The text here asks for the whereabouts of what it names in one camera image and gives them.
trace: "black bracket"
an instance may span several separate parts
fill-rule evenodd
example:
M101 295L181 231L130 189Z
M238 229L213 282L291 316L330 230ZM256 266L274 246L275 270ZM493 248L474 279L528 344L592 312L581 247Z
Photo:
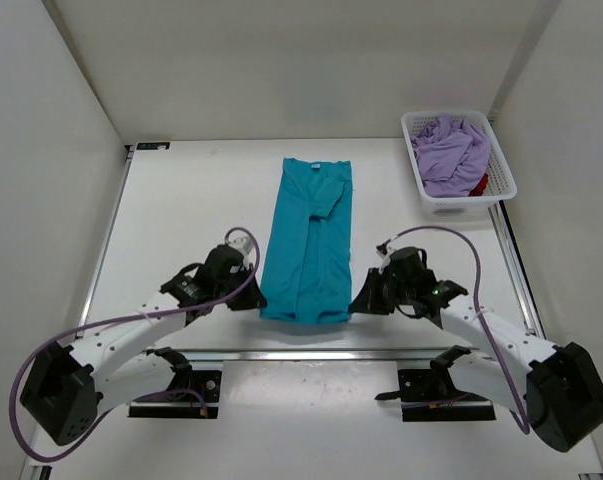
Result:
M457 390L448 368L470 350L455 345L430 361L430 368L398 371L399 390L380 393L375 400L401 399L404 422L469 422L495 420L492 403L479 395Z
M103 398L95 391L92 365L81 366L71 351L72 346L54 342L39 352L19 398L59 446L74 442L88 430Z
M583 347L554 349L551 357L530 364L525 400L539 438L567 452L603 423L603 382Z
M207 408L207 419L219 416L221 398L221 370L182 371L178 384L170 384L169 390L190 388L203 397ZM175 394L164 398L144 400L143 404L132 403L128 410L131 418L184 418L205 419L205 413L199 406L199 400L190 394Z
M170 142L142 142L137 143L137 150L168 150Z

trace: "black clamp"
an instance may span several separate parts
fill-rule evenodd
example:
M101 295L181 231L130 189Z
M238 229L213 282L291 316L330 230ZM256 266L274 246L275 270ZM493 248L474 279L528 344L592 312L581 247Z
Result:
M161 285L161 293L168 293L179 303L179 308L201 305L217 300L235 291L252 273L252 265L245 265L243 253L230 245L217 245L203 264L193 263L182 268L172 279ZM251 310L267 305L256 278L233 299L226 302L230 310ZM186 325L207 315L213 307L193 310L186 315Z
M430 361L430 368L398 370L399 390L384 392L375 400L401 400L404 422L494 420L494 408L485 398L458 390L448 370L471 351L455 345Z
M383 245L377 249L388 254ZM451 280L437 280L421 248L404 247L389 255L390 263L383 269L368 270L361 292L350 304L350 313L390 315L398 308L408 317L425 317L441 328L441 309L468 291ZM403 305L412 306L414 315L404 313Z
M155 354L157 357L161 357L170 365L172 365L172 371L174 372L174 377L170 382L167 390L174 390L178 388L180 385L183 385L183 380L186 380L192 372L192 365L182 353L177 352L173 348L163 347L158 350L147 350L147 354Z

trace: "red cloth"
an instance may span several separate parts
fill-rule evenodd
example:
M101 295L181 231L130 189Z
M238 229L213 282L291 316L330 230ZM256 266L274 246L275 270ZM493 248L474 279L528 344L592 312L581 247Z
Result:
M477 186L474 187L474 190L472 190L470 192L470 195L468 195L469 197L480 197L481 195L483 195L483 191L485 190L485 187L488 186L488 174L485 173L483 175L483 177L481 178L481 180L479 181L479 183L477 183Z

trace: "teal t-shirt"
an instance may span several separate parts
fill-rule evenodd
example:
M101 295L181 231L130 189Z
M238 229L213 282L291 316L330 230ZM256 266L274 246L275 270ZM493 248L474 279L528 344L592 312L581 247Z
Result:
M283 160L261 291L261 317L314 324L349 320L350 162Z

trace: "white wall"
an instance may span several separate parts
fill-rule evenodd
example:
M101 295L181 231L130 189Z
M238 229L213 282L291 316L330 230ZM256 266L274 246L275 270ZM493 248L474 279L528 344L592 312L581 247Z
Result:
M9 386L27 353L76 325L124 159L43 5L0 0L0 479L25 458Z
M496 124L541 318L603 377L603 0L564 0ZM603 426L595 440L603 461Z
M488 112L535 0L57 0L125 142L400 137Z

